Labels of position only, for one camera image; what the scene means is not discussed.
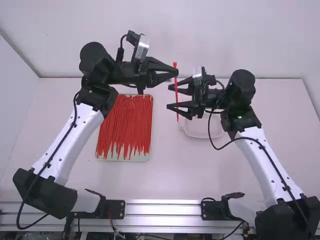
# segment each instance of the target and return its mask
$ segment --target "bundle of red sticks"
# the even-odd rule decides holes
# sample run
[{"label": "bundle of red sticks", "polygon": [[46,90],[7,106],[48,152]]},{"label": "bundle of red sticks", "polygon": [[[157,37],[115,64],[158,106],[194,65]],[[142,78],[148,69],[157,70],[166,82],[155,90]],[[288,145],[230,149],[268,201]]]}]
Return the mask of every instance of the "bundle of red sticks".
[{"label": "bundle of red sticks", "polygon": [[97,158],[130,160],[150,153],[153,97],[119,94],[107,118],[101,124]]}]

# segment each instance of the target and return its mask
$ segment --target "wire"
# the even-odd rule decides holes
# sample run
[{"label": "wire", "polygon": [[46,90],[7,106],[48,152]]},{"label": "wire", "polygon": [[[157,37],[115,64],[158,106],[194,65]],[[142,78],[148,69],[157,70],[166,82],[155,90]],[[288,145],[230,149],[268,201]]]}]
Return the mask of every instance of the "wire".
[{"label": "wire", "polygon": [[204,199],[201,200],[201,202],[202,202],[203,200],[212,200],[212,201],[216,202],[216,200],[215,200],[214,198],[212,198],[212,197],[205,197]]},{"label": "wire", "polygon": [[137,88],[137,86],[131,85],[131,84],[123,84],[123,85],[126,86],[126,87],[129,87],[129,88],[133,88],[133,89]]},{"label": "wire", "polygon": [[123,48],[123,47],[122,47],[122,46],[123,46],[123,41],[124,41],[124,38],[125,38],[126,36],[128,36],[128,34],[125,34],[125,35],[123,35],[123,36],[120,38],[120,48]]},{"label": "wire", "polygon": [[78,233],[81,233],[80,232],[80,218],[78,218]]},{"label": "wire", "polygon": [[212,141],[212,139],[211,139],[211,134],[210,134],[210,120],[211,120],[211,116],[212,116],[212,112],[213,112],[213,111],[214,111],[214,109],[211,110],[211,113],[210,113],[209,118],[208,118],[208,135],[209,135],[210,143],[211,143],[211,145],[213,146],[213,148],[214,148],[215,150],[221,150],[221,149],[224,149],[224,148],[225,148],[226,146],[228,146],[229,144],[231,144],[231,143],[233,143],[233,142],[235,142],[235,141],[238,141],[238,140],[250,140],[250,141],[253,141],[253,142],[255,142],[256,144],[258,144],[258,145],[259,145],[259,148],[264,151],[265,155],[267,156],[267,158],[269,159],[270,163],[272,164],[274,170],[276,171],[277,175],[279,176],[282,184],[284,185],[285,191],[288,191],[290,197],[292,198],[292,200],[293,200],[296,208],[298,209],[299,213],[301,214],[301,216],[302,216],[302,218],[303,218],[303,221],[304,221],[304,223],[305,223],[305,225],[306,225],[306,228],[308,229],[311,237],[315,240],[316,237],[315,237],[315,235],[311,232],[311,228],[310,228],[310,226],[309,226],[309,223],[308,223],[308,220],[307,220],[307,218],[306,218],[306,215],[305,215],[304,212],[302,211],[300,205],[298,204],[295,196],[294,196],[293,193],[291,192],[291,189],[290,189],[290,187],[288,186],[287,182],[285,181],[284,177],[281,175],[281,173],[280,173],[279,169],[277,168],[275,162],[272,160],[272,158],[271,158],[271,156],[269,155],[268,151],[267,151],[266,148],[261,144],[261,142],[259,142],[258,140],[254,139],[254,138],[252,138],[252,137],[241,136],[241,137],[237,137],[237,138],[235,138],[235,139],[227,142],[225,145],[223,145],[223,146],[221,146],[221,147],[216,147],[216,146],[214,145],[214,143],[213,143],[213,141]]},{"label": "wire", "polygon": [[223,90],[226,89],[226,88],[225,88],[225,85],[223,85],[222,82],[220,82],[219,80],[215,80],[215,81],[222,87]]},{"label": "wire", "polygon": [[211,113],[213,113],[213,114],[221,114],[223,111],[214,111],[214,112],[212,112],[212,111],[208,111],[208,110],[204,110],[206,113],[208,113],[208,114],[211,114]]},{"label": "wire", "polygon": [[140,235],[138,235],[134,240],[138,240],[141,236],[142,236],[143,233],[140,233]]},{"label": "wire", "polygon": [[235,231],[237,231],[237,229],[243,224],[243,223],[245,223],[246,221],[242,221],[242,222],[240,222],[240,224],[238,225],[238,226],[236,226],[235,227],[235,229],[232,231],[232,232],[230,232],[228,235],[226,235],[226,236],[224,236],[223,238],[219,238],[219,239],[212,239],[212,240],[224,240],[224,239],[226,239],[226,238],[228,238],[228,237],[230,237],[232,234],[234,234],[235,233]]},{"label": "wire", "polygon": [[162,239],[162,240],[171,240],[170,238],[166,238],[166,237],[162,237],[162,236],[156,236],[156,235],[151,235],[151,234],[140,234],[139,235],[139,238],[141,237],[141,236],[146,236],[146,237],[152,237],[152,238],[156,238],[156,239]]},{"label": "wire", "polygon": [[21,217],[21,213],[22,213],[22,210],[24,208],[24,205],[30,195],[30,192],[32,190],[32,188],[34,187],[34,185],[36,184],[38,178],[40,177],[40,175],[43,173],[43,171],[50,165],[50,162],[53,160],[54,156],[56,155],[58,149],[61,147],[62,143],[65,141],[65,139],[67,138],[67,136],[69,135],[69,133],[71,132],[71,130],[77,126],[76,124],[76,120],[77,120],[77,107],[76,107],[76,98],[79,94],[79,91],[74,95],[73,97],[73,108],[74,108],[74,119],[73,119],[73,122],[71,123],[68,131],[65,133],[65,135],[63,136],[63,138],[61,139],[61,141],[59,142],[59,144],[56,146],[55,150],[53,151],[52,155],[49,157],[48,161],[45,162],[45,164],[43,165],[43,167],[40,169],[40,171],[37,173],[37,175],[35,176],[34,180],[32,181],[32,183],[30,184],[28,190],[26,191],[25,193],[25,196],[21,202],[21,205],[20,205],[20,208],[19,208],[19,211],[16,215],[16,227],[19,229],[19,230],[26,230],[34,225],[36,225],[38,222],[40,222],[42,219],[46,218],[47,216],[49,216],[49,214],[45,214],[43,215],[42,217],[40,217],[38,220],[36,220],[35,222],[31,223],[30,225],[27,225],[27,226],[21,226],[20,225],[20,217]]}]

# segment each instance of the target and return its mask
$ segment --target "red straw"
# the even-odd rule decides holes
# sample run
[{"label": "red straw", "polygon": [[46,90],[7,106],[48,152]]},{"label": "red straw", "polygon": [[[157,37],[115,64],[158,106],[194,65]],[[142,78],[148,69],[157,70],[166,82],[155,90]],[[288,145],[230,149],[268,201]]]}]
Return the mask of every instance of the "red straw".
[{"label": "red straw", "polygon": [[[177,68],[177,62],[173,62],[173,67],[176,69]],[[178,102],[178,82],[177,82],[177,77],[174,77],[174,88],[175,88],[175,103]],[[179,121],[179,114],[176,114],[176,121]]]}]

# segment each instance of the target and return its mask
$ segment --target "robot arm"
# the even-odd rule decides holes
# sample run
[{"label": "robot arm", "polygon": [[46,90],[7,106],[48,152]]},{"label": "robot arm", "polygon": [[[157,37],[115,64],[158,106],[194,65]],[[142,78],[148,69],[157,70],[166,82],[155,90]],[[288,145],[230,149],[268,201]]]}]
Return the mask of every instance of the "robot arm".
[{"label": "robot arm", "polygon": [[[262,125],[250,106],[256,93],[255,76],[247,70],[237,70],[225,89],[209,88],[216,84],[214,75],[207,75],[204,67],[196,67],[191,77],[177,83],[178,86],[187,85],[187,88],[178,88],[177,91],[191,96],[191,100],[168,104],[167,109],[189,120],[195,116],[202,118],[204,111],[211,109],[208,125],[211,114],[215,110],[223,110],[218,113],[223,130],[231,138],[228,144],[235,142],[247,158],[267,207],[257,214],[258,209],[252,210],[242,203],[244,193],[231,193],[221,198],[221,211],[228,212],[223,215],[228,219],[236,217],[245,220],[256,228],[262,240],[310,239],[319,224],[320,202],[315,196],[304,195],[269,145]],[[176,90],[174,84],[169,85],[168,89]]]},{"label": "robot arm", "polygon": [[81,89],[73,99],[73,112],[52,145],[32,168],[19,168],[13,176],[22,197],[17,217],[19,229],[29,227],[19,224],[25,203],[58,219],[69,216],[70,212],[92,213],[90,218],[109,218],[104,196],[90,190],[76,191],[65,187],[65,184],[87,140],[115,104],[118,92],[110,85],[134,87],[143,94],[144,89],[153,88],[179,74],[178,69],[146,56],[149,45],[144,35],[129,31],[126,40],[134,46],[131,61],[123,61],[122,46],[118,49],[116,61],[98,42],[90,42],[82,48],[79,69],[83,77]]}]

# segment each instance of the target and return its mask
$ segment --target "white container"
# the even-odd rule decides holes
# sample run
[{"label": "white container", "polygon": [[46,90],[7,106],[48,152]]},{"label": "white container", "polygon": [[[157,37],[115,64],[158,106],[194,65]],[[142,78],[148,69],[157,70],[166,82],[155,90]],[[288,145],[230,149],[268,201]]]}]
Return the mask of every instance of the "white container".
[{"label": "white container", "polygon": [[[210,113],[204,112],[202,118],[193,117],[192,120],[179,116],[178,126],[192,138],[208,139],[209,115]],[[212,114],[210,119],[210,135],[212,139],[219,138],[224,134],[220,120],[220,114]]]}]

